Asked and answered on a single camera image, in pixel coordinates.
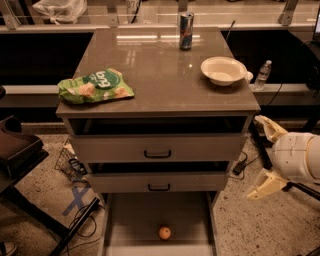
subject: black chair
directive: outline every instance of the black chair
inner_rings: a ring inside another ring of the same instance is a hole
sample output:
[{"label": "black chair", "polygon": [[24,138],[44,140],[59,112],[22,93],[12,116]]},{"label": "black chair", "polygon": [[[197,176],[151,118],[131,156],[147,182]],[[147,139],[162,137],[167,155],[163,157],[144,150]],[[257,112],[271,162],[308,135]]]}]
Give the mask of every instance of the black chair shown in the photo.
[{"label": "black chair", "polygon": [[[6,91],[0,86],[0,99]],[[31,217],[56,233],[60,242],[51,255],[60,255],[92,211],[98,209],[99,199],[94,198],[75,223],[67,228],[29,202],[16,188],[24,176],[40,164],[49,154],[34,134],[25,133],[14,116],[0,122],[0,194],[28,213]]]}]

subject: white bowl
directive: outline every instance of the white bowl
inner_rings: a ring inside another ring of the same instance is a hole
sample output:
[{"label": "white bowl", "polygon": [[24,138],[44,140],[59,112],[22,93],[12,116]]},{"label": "white bowl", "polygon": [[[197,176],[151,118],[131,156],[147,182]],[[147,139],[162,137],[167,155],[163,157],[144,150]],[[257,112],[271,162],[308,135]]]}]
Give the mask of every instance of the white bowl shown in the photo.
[{"label": "white bowl", "polygon": [[247,69],[239,61],[228,57],[212,57],[201,64],[202,73],[216,85],[227,86],[246,77]]}]

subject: drawer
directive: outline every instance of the drawer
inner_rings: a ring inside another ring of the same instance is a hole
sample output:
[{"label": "drawer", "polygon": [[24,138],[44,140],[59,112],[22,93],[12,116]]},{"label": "drawer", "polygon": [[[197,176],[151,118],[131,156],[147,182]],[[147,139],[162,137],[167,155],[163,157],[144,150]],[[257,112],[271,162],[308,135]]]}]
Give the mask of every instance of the drawer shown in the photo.
[{"label": "drawer", "polygon": [[237,160],[246,136],[96,137],[70,141],[83,163]]},{"label": "drawer", "polygon": [[[109,194],[99,256],[215,256],[214,218],[205,192]],[[168,226],[171,236],[158,231]]]},{"label": "drawer", "polygon": [[228,162],[128,163],[104,165],[87,176],[97,193],[220,191],[227,168]]}]

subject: plastic bag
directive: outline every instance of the plastic bag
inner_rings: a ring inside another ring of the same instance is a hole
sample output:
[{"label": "plastic bag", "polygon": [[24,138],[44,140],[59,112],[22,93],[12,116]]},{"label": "plastic bag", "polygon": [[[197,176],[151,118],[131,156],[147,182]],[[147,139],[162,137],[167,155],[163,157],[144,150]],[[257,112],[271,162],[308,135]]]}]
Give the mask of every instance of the plastic bag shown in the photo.
[{"label": "plastic bag", "polygon": [[58,87],[59,97],[73,104],[134,96],[132,88],[125,83],[122,74],[113,68],[76,79],[62,80]]},{"label": "plastic bag", "polygon": [[77,23],[78,17],[87,10],[87,0],[40,0],[32,7],[57,25]]}]

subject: cabinet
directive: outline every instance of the cabinet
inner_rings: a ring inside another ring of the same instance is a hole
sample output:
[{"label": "cabinet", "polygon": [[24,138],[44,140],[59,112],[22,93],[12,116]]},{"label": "cabinet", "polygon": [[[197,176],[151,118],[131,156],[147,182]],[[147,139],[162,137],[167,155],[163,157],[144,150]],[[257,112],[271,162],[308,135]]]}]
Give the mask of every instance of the cabinet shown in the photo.
[{"label": "cabinet", "polygon": [[244,80],[217,87],[201,73],[205,59],[232,57],[217,28],[195,28],[190,51],[179,50],[178,40],[176,28],[97,30],[75,76],[115,68],[134,89],[134,98],[58,106],[90,185],[116,198],[113,214],[128,197],[147,204],[154,196],[164,205],[163,197],[177,198],[172,204],[182,206],[185,193],[203,198],[223,190],[259,111]]}]

